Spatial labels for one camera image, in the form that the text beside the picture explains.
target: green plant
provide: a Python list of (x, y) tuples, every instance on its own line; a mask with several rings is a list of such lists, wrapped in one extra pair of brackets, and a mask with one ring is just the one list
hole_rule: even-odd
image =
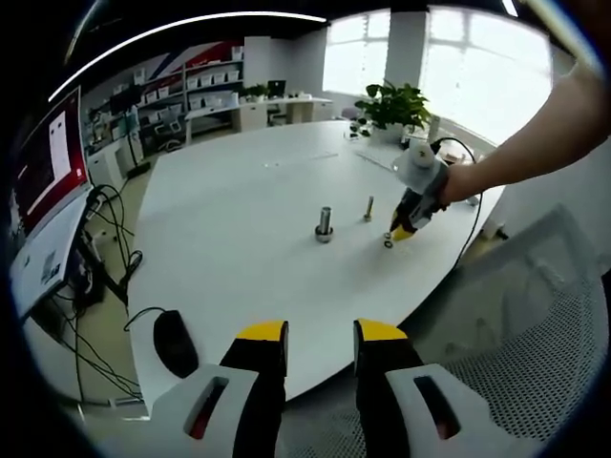
[(249, 95), (253, 97), (258, 97), (260, 95), (267, 94), (269, 94), (269, 89), (267, 89), (267, 86), (265, 86), (264, 84), (257, 84), (249, 88), (242, 88), (238, 90), (238, 95), (240, 97), (248, 97)]
[(368, 124), (383, 130), (393, 124), (424, 128), (431, 118), (431, 113), (424, 106), (428, 99), (408, 83), (397, 88), (385, 81), (384, 86), (371, 84), (366, 91), (369, 100), (359, 100), (354, 104), (363, 111), (362, 117), (350, 126), (355, 133), (370, 136)]

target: wrist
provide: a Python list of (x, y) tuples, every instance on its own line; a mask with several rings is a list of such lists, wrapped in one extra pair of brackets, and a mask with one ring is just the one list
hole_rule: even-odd
[(486, 167), (486, 162), (487, 160), (484, 159), (469, 167), (471, 171), (470, 183), (473, 195), (483, 193), (487, 189), (496, 186), (494, 184), (493, 174), (491, 174), (489, 168)]

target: window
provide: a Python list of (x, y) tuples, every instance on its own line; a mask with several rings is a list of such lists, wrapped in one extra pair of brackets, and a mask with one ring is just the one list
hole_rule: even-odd
[(431, 8), (420, 88), (433, 113), (502, 143), (552, 89), (549, 41), (515, 20)]
[(390, 11), (335, 21), (327, 30), (323, 91), (364, 95), (383, 84), (389, 51)]

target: ceiling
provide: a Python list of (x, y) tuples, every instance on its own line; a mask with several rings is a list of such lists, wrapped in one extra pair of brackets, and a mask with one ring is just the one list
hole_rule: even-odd
[[(23, 15), (16, 16), (15, 21), (25, 26), (18, 36), (10, 38), (17, 47), (11, 47), (5, 59), (12, 59), (11, 63), (16, 68), (31, 67), (32, 60), (35, 60), (36, 73), (24, 74), (20, 82), (30, 86), (32, 93), (28, 96), (33, 96), (42, 109), (49, 94), (94, 57), (139, 33), (188, 17), (226, 11), (272, 10), (332, 20), (366, 10), (425, 10), (428, 5), (463, 6), (506, 14), (501, 0), (350, 0), (341, 2), (342, 5), (339, 3), (331, 0), (171, 0), (160, 3), (159, 7), (150, 0), (22, 0), (19, 7)], [(515, 4), (520, 20), (544, 30), (528, 7), (517, 1)], [(84, 21), (89, 10), (92, 12)], [(79, 25), (81, 33), (66, 63), (67, 50)], [(112, 54), (96, 64), (94, 70), (85, 72), (78, 83), (87, 90), (137, 62), (199, 43), (247, 35), (290, 39), (324, 26), (311, 21), (264, 17), (221, 19), (186, 25), (154, 34)], [(41, 38), (31, 45), (34, 36)], [(19, 48), (21, 45), (31, 46), (32, 49), (22, 52)]]

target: round table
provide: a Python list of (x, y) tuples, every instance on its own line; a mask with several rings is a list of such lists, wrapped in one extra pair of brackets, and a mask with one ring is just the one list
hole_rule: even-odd
[[(399, 324), (453, 267), (476, 208), (456, 203), (414, 237), (384, 246), (405, 191), (398, 148), (348, 140), (348, 124), (288, 125), (202, 142), (158, 160), (137, 220), (143, 262), (130, 316), (177, 309), (200, 364), (217, 364), (249, 325), (288, 320), (287, 400), (353, 360), (352, 322)], [(487, 191), (475, 233), (502, 188)], [(364, 222), (369, 196), (373, 219)], [(321, 207), (334, 238), (314, 238)], [(131, 326), (149, 409), (179, 379), (159, 360), (151, 311)]]

